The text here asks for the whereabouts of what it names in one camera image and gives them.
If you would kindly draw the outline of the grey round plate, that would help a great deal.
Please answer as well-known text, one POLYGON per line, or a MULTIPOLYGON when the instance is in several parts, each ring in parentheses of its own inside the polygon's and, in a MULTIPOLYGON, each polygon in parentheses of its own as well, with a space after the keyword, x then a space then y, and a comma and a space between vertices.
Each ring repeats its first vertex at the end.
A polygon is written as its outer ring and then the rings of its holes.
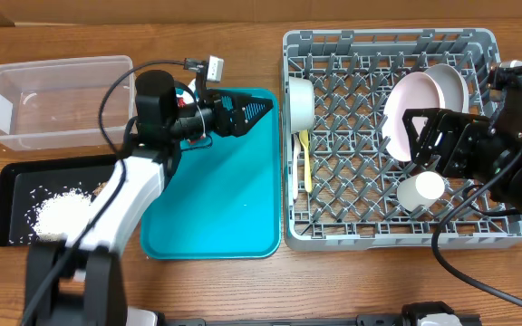
POLYGON ((439 86, 444 97, 443 109, 469 113, 469 89, 462 75, 453 67, 440 63, 425 71, 439 86))

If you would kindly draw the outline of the brown food scrap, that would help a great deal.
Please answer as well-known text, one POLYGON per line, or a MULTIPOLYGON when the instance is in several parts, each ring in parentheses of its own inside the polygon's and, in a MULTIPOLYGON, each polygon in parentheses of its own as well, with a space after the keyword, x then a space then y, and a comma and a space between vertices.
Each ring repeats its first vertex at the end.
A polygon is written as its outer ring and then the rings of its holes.
POLYGON ((100 185, 98 185, 98 186, 93 190, 93 194, 94 194, 95 196, 98 196, 98 195, 102 192, 102 190, 106 187, 107 183, 108 183, 107 181, 106 181, 106 182, 102 182, 102 183, 100 183, 100 185))

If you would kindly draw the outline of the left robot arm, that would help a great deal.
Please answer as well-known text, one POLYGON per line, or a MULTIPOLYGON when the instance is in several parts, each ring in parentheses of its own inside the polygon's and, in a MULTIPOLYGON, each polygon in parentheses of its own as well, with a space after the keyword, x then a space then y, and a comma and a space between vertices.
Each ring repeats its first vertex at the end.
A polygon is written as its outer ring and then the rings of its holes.
POLYGON ((108 183, 92 201, 87 224, 53 242, 30 247, 23 325, 162 325, 165 316, 126 300, 121 255, 146 209, 178 170, 184 140, 215 133, 246 135, 274 103, 242 91, 208 89, 212 68, 195 67, 192 102, 180 106, 188 86, 147 62, 133 68, 137 114, 125 128, 108 183))

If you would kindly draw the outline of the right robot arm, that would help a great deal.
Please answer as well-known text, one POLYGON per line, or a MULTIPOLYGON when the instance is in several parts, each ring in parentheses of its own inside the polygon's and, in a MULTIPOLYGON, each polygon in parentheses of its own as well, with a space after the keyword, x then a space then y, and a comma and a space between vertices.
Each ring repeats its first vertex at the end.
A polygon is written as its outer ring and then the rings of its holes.
POLYGON ((488 73, 489 117, 447 109, 407 109, 401 120, 411 158, 435 159, 444 177, 492 181, 490 197, 522 214, 522 62, 494 64, 488 73))

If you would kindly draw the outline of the yellow plastic spoon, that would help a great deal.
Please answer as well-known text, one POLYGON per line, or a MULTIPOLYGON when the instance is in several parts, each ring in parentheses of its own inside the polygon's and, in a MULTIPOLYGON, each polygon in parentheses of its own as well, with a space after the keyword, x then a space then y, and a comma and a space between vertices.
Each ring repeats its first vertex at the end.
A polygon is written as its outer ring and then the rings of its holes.
POLYGON ((304 152, 304 188, 305 191, 310 194, 313 190, 312 174, 311 174, 311 162, 310 162, 310 139, 309 131, 301 130, 298 133, 298 137, 304 152))

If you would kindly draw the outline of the red snack wrapper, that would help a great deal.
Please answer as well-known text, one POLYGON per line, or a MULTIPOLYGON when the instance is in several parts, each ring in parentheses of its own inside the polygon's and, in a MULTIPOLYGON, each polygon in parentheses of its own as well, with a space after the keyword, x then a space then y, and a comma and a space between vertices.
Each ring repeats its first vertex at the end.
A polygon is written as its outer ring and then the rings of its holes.
POLYGON ((183 108, 187 105, 187 103, 184 101, 184 98, 182 96, 177 97, 177 104, 180 108, 183 108))

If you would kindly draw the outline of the white paper napkin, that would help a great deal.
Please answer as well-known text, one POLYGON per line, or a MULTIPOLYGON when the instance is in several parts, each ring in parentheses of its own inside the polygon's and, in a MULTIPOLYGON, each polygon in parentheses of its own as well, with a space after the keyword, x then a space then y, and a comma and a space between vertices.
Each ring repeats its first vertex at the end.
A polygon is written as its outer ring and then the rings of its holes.
POLYGON ((196 79, 193 79, 193 80, 189 83, 188 87, 193 91, 193 93, 195 94, 195 97, 198 97, 198 96, 197 96, 196 79))

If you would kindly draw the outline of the white ceramic mug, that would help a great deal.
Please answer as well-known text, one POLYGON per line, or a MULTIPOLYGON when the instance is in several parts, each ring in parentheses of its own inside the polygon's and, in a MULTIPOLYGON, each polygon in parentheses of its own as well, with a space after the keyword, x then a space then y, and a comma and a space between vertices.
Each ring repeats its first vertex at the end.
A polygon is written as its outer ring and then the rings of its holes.
POLYGON ((441 175, 433 171, 403 180, 397 188, 397 199, 402 207, 413 211, 418 206, 430 207, 445 192, 445 182, 441 175))

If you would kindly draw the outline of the grey bowl of rice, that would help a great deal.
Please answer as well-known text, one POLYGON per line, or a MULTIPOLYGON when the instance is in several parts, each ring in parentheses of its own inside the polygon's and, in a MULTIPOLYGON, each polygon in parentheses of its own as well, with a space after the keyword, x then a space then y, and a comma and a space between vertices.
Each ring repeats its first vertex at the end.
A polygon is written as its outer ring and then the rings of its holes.
POLYGON ((314 126, 314 86, 302 78, 289 78, 289 111, 291 132, 310 130, 314 126))

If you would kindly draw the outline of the pale pink plastic fork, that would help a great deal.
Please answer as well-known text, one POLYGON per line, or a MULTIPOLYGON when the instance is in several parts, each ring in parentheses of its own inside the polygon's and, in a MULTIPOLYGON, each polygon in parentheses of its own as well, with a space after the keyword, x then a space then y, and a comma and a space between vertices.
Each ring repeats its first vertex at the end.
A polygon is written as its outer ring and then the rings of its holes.
POLYGON ((293 199, 298 198, 299 186, 298 186, 298 156, 301 153, 301 144, 296 134, 292 135, 293 144, 293 199))

